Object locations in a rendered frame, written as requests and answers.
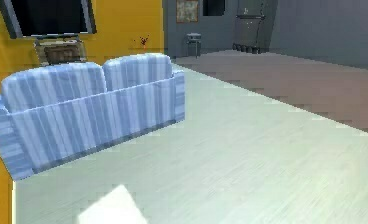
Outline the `small red plant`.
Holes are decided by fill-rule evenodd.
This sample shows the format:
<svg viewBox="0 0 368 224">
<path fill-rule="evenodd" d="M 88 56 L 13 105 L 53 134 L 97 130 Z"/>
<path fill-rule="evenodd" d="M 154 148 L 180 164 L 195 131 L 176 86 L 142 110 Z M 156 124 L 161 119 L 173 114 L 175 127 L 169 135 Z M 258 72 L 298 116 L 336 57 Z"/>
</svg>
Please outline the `small red plant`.
<svg viewBox="0 0 368 224">
<path fill-rule="evenodd" d="M 149 37 L 150 37 L 150 35 L 147 35 L 146 37 L 139 37 L 140 45 L 142 46 L 142 48 L 144 50 L 147 48 L 147 43 L 148 43 Z"/>
</svg>

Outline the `blue striped sofa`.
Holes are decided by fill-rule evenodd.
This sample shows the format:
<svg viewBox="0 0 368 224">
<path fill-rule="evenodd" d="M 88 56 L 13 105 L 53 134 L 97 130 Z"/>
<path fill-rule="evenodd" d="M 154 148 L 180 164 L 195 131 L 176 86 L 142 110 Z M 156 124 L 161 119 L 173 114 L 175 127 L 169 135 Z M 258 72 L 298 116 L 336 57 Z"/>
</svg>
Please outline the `blue striped sofa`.
<svg viewBox="0 0 368 224">
<path fill-rule="evenodd" d="M 18 181 L 185 118 L 185 75 L 146 53 L 66 63 L 1 82 L 0 157 Z"/>
</svg>

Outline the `grey fridge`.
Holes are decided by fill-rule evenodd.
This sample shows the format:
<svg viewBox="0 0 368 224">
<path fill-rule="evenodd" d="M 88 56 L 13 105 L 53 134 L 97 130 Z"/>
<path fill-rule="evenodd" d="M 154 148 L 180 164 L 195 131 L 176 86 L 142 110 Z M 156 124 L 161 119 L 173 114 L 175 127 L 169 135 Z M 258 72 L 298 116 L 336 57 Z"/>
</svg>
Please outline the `grey fridge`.
<svg viewBox="0 0 368 224">
<path fill-rule="evenodd" d="M 278 0 L 238 0 L 232 49 L 261 54 L 269 50 Z"/>
</svg>

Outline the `dark window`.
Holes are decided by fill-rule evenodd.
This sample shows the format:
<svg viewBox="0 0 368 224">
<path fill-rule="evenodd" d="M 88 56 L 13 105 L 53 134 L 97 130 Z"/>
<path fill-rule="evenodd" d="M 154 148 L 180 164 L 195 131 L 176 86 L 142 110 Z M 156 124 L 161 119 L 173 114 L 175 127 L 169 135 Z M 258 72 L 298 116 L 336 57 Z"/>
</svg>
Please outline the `dark window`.
<svg viewBox="0 0 368 224">
<path fill-rule="evenodd" d="M 222 16 L 225 12 L 225 0 L 203 0 L 204 16 Z"/>
</svg>

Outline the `brown television stand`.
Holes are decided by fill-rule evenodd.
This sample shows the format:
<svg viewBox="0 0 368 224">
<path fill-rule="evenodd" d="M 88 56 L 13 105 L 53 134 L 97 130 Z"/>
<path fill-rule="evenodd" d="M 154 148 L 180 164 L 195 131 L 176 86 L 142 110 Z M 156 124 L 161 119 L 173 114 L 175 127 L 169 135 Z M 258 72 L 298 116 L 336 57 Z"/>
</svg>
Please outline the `brown television stand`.
<svg viewBox="0 0 368 224">
<path fill-rule="evenodd" d="M 34 48 L 41 66 L 87 60 L 84 42 L 78 34 L 36 36 Z"/>
</svg>

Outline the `black television set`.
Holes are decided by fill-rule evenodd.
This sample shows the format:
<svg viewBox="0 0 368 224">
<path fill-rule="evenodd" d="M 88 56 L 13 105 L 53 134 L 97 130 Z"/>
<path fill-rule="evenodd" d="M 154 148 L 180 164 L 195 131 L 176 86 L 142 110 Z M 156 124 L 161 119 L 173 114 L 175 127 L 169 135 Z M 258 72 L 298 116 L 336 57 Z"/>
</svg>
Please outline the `black television set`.
<svg viewBox="0 0 368 224">
<path fill-rule="evenodd" d="M 0 0 L 11 39 L 95 34 L 92 0 Z"/>
</svg>

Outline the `framed wall picture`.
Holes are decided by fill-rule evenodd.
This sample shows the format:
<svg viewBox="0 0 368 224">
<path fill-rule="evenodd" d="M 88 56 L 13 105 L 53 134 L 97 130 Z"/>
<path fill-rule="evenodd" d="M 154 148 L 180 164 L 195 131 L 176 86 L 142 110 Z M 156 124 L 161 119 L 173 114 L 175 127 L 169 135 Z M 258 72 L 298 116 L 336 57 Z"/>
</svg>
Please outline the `framed wall picture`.
<svg viewBox="0 0 368 224">
<path fill-rule="evenodd" d="M 198 21 L 199 0 L 176 0 L 176 22 L 191 23 Z"/>
</svg>

